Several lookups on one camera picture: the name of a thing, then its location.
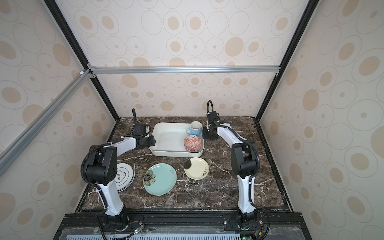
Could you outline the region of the blue mug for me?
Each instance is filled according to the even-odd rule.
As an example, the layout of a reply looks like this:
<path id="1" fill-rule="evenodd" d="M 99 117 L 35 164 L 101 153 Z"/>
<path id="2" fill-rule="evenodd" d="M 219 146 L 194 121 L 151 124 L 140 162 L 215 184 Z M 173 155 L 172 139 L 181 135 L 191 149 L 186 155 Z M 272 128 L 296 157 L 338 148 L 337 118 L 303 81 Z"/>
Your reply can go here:
<path id="1" fill-rule="evenodd" d="M 198 121 L 193 121 L 190 123 L 190 127 L 186 130 L 188 135 L 200 136 L 203 131 L 203 125 Z"/>

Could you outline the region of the white plastic bin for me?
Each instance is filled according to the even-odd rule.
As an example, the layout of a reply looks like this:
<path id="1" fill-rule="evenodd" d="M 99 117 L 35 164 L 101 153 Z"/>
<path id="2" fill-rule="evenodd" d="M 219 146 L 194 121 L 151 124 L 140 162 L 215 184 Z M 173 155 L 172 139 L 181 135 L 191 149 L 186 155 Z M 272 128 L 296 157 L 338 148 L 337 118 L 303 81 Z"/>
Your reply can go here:
<path id="1" fill-rule="evenodd" d="M 152 135 L 156 143 L 149 147 L 152 154 L 160 157 L 193 158 L 200 157 L 204 150 L 204 140 L 201 136 L 202 146 L 197 152 L 188 152 L 184 146 L 184 139 L 188 136 L 186 123 L 158 123 L 154 126 Z"/>

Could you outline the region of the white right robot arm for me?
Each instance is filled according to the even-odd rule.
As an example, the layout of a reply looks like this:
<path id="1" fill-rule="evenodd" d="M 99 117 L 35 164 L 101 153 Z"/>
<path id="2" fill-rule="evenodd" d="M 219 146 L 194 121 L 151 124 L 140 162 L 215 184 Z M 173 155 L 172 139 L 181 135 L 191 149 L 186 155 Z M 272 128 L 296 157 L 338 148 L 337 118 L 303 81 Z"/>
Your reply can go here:
<path id="1" fill-rule="evenodd" d="M 238 225 L 241 229 L 249 229 L 252 224 L 258 224 L 260 230 L 255 234 L 255 239 L 265 239 L 270 230 L 270 217 L 265 208 L 255 203 L 255 178 L 261 168 L 255 142 L 242 137 L 223 121 L 208 122 L 203 128 L 203 138 L 222 138 L 231 147 L 231 168 L 239 185 Z"/>

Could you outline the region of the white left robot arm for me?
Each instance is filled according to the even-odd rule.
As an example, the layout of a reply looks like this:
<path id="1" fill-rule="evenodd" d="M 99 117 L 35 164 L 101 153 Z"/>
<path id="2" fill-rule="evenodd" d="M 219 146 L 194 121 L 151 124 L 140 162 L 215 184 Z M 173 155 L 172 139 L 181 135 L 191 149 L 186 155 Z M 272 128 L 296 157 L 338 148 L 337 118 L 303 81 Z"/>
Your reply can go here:
<path id="1" fill-rule="evenodd" d="M 156 144 L 154 136 L 122 137 L 116 142 L 94 146 L 89 150 L 81 165 L 82 179 L 99 193 L 107 216 L 119 216 L 124 204 L 116 187 L 118 157 L 128 151 L 152 147 Z"/>

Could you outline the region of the green flower plate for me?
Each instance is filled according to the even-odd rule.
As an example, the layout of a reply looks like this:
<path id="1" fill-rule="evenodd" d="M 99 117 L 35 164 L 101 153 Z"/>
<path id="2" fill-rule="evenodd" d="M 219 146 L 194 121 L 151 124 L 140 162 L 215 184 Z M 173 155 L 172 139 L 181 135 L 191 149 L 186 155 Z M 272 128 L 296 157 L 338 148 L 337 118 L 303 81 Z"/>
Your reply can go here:
<path id="1" fill-rule="evenodd" d="M 176 170 L 168 164 L 156 164 L 144 174 L 145 190 L 154 196 L 162 196 L 172 190 L 177 182 Z"/>

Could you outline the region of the red patterned bowl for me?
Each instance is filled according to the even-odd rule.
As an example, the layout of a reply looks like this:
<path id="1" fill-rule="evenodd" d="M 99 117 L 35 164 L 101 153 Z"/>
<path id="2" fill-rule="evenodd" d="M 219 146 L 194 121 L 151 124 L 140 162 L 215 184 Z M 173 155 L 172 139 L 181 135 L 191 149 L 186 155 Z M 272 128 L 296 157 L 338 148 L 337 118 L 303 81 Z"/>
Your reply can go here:
<path id="1" fill-rule="evenodd" d="M 197 135 L 189 135 L 184 139 L 184 147 L 188 152 L 199 152 L 202 146 L 203 141 Z"/>

